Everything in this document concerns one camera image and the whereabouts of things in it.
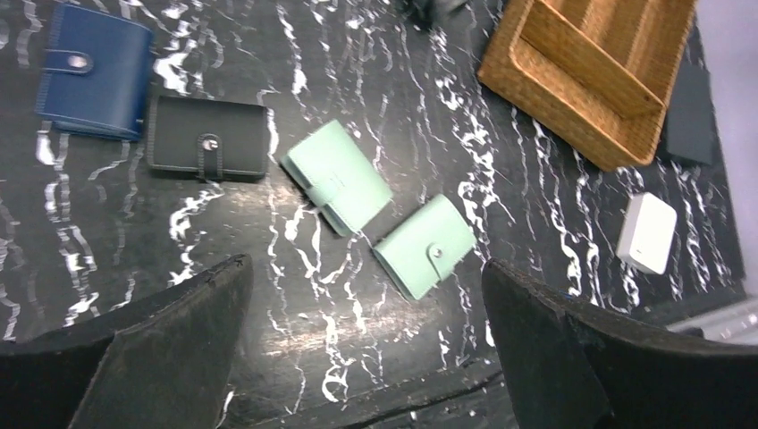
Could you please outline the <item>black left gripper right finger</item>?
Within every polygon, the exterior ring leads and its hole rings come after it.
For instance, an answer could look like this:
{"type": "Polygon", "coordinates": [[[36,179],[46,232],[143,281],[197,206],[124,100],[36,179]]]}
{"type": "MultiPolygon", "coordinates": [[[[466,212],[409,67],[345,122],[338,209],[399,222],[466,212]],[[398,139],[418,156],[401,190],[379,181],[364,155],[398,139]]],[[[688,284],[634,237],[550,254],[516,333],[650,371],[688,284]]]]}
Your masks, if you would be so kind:
{"type": "Polygon", "coordinates": [[[757,349],[641,323],[493,259],[482,292],[522,428],[754,428],[757,349]]]}

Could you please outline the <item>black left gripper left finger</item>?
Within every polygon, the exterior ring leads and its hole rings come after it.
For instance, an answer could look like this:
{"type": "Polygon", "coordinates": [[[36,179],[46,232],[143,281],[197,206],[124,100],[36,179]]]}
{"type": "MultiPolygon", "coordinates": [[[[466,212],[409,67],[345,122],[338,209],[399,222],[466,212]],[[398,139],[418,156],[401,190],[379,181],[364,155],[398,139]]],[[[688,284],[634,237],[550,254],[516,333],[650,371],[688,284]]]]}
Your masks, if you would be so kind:
{"type": "Polygon", "coordinates": [[[86,322],[1,345],[4,428],[213,428],[253,288],[230,257],[86,322]]]}

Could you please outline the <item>mint green snap card holder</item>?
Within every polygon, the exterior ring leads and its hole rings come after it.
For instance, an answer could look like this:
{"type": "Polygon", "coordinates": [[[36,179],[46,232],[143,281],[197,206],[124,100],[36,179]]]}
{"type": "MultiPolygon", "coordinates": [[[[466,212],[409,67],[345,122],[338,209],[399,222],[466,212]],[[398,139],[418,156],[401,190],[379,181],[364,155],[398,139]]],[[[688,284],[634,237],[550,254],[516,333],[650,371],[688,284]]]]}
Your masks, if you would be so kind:
{"type": "Polygon", "coordinates": [[[476,244],[459,210],[433,197],[373,248],[380,265],[406,299],[419,300],[455,271],[476,244]]]}

